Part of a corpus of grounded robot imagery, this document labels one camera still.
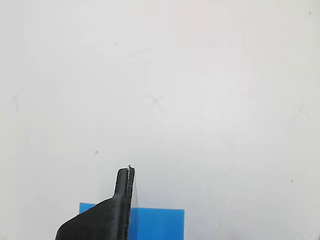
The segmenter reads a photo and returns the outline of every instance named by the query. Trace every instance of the white background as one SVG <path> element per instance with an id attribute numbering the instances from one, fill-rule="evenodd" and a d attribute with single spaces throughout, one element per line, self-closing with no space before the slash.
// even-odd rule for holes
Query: white background
<path id="1" fill-rule="evenodd" d="M 1 0 L 0 240 L 54 240 L 128 164 L 186 240 L 316 240 L 320 2 Z"/>

